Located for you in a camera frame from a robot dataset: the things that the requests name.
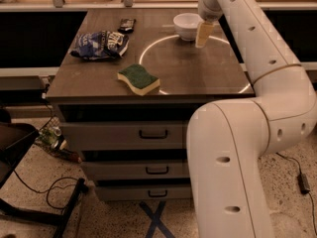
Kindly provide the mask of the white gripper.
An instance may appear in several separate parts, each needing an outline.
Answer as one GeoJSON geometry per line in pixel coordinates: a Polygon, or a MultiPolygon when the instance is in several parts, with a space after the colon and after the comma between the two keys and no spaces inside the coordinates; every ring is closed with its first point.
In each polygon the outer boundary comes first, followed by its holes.
{"type": "Polygon", "coordinates": [[[210,22],[218,21],[223,13],[217,0],[198,0],[197,10],[204,22],[198,24],[195,47],[203,48],[213,32],[214,26],[210,22]]]}

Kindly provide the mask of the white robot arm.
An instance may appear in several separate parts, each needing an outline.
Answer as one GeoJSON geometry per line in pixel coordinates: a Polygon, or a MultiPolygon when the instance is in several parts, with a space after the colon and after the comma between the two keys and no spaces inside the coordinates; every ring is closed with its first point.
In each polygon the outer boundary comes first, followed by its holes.
{"type": "Polygon", "coordinates": [[[187,128],[199,238],[274,238],[258,158],[291,147],[316,124],[304,67],[255,0],[199,0],[207,22],[224,17],[256,93],[207,103],[187,128]]]}

